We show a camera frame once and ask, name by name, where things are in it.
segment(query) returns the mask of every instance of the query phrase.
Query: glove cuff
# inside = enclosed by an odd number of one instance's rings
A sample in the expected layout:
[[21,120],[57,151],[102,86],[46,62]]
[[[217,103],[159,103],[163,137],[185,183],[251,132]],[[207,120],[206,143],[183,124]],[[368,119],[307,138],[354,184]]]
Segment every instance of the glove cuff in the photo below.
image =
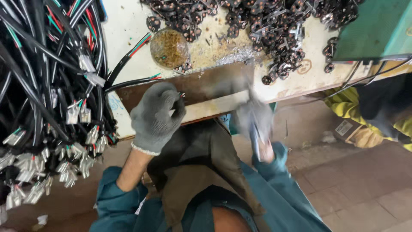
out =
[[160,155],[160,152],[151,152],[151,151],[148,151],[148,150],[144,150],[143,148],[136,146],[133,142],[131,143],[131,147],[132,147],[132,149],[138,150],[138,151],[143,152],[147,155],[151,155],[151,156]]

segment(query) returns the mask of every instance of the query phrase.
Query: wooden board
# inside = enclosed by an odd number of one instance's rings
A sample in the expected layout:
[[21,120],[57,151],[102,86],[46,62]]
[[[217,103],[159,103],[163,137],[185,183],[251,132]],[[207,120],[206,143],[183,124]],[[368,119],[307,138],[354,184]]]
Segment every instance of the wooden board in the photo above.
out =
[[150,86],[159,82],[168,82],[174,84],[179,92],[185,93],[185,105],[188,106],[248,89],[248,84],[253,80],[253,72],[253,63],[246,65],[244,62],[237,62],[196,73],[121,88],[116,93],[130,113]]

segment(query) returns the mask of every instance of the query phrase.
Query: bundle of cables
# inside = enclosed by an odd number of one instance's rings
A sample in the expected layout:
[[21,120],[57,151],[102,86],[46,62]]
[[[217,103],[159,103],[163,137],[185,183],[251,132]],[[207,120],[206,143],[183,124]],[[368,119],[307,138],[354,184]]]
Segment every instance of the bundle of cables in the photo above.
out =
[[108,73],[99,0],[0,0],[0,204],[35,204],[75,184],[118,142],[105,93],[148,33]]

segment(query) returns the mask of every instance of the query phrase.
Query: gray work glove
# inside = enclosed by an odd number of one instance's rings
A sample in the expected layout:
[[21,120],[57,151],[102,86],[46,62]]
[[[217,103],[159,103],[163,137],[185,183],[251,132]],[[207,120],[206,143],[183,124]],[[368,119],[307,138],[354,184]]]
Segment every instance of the gray work glove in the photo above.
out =
[[[176,110],[170,116],[173,106]],[[130,112],[131,126],[136,131],[132,147],[149,155],[159,155],[185,114],[185,104],[173,84],[152,85]]]
[[241,134],[249,137],[251,124],[257,127],[260,139],[267,141],[270,138],[274,113],[269,105],[256,99],[251,99],[236,109],[234,120]]

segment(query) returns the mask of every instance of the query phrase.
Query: green machine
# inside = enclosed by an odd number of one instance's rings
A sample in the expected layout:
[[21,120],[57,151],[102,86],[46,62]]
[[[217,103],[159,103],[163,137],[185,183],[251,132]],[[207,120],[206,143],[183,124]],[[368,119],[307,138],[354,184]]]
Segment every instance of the green machine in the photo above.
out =
[[366,0],[344,27],[333,62],[404,59],[412,54],[412,0]]

